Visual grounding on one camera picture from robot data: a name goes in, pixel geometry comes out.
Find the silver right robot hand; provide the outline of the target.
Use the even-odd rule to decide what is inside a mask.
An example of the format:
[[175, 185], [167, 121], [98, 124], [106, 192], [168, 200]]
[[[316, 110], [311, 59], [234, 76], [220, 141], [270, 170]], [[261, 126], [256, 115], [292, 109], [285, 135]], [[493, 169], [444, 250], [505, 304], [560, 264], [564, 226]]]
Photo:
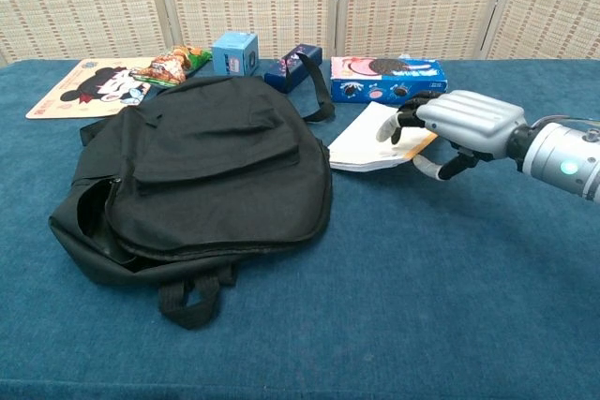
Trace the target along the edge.
[[436, 164], [420, 154], [412, 158], [423, 174], [446, 181], [481, 160], [506, 158], [509, 138], [525, 125], [520, 106], [494, 97], [465, 90], [421, 91], [382, 123], [376, 140], [397, 144], [405, 127], [424, 128], [447, 140], [457, 150], [448, 162]]

